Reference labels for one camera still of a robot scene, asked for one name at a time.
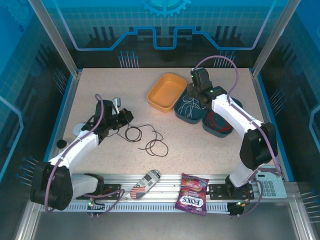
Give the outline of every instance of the american flag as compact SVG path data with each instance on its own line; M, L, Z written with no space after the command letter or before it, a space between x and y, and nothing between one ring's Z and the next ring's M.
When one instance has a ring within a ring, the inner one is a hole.
M145 191L145 186L134 186L130 191L130 197L133 199L140 199L143 195L145 195Z

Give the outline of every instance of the candy bag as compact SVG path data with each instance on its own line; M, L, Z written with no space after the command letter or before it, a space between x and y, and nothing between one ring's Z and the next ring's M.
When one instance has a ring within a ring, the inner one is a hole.
M181 189L175 208L188 213L206 216L208 182L208 179L182 173Z

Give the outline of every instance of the table surface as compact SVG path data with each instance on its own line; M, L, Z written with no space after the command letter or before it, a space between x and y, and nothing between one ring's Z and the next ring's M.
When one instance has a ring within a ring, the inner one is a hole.
M213 86L231 89L235 82L235 70L207 68ZM191 82L189 68L84 68L79 80L63 139L71 143L75 139L73 128L86 122L94 113L99 93L103 99L121 98L121 108L132 112L133 126L151 124L164 137L169 153L166 157L150 156L144 150L155 138L148 126L143 127L142 140L127 142L118 135L107 137L92 150L75 173L95 174L145 174L157 169L161 174L230 174L240 162L242 140L236 131L225 138L218 138L202 127L202 121L188 124L172 110L163 113L149 105L147 94L165 73L173 73ZM239 69L239 82L232 97L242 102L243 108L262 121L262 113L249 69ZM124 136L126 126L119 133ZM128 133L134 138L134 129ZM156 143L152 149L162 154L165 147Z

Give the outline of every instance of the orange container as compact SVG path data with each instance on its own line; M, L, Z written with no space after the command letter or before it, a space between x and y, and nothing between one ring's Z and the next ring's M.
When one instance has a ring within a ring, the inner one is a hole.
M172 73L164 74L148 93L148 101L155 109L170 112L187 87L187 81Z

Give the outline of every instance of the black cap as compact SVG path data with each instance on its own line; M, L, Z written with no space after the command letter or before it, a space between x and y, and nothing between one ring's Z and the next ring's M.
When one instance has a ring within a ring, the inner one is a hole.
M67 146L67 142L63 139L60 139L59 141L56 142L56 146L59 149L64 149Z

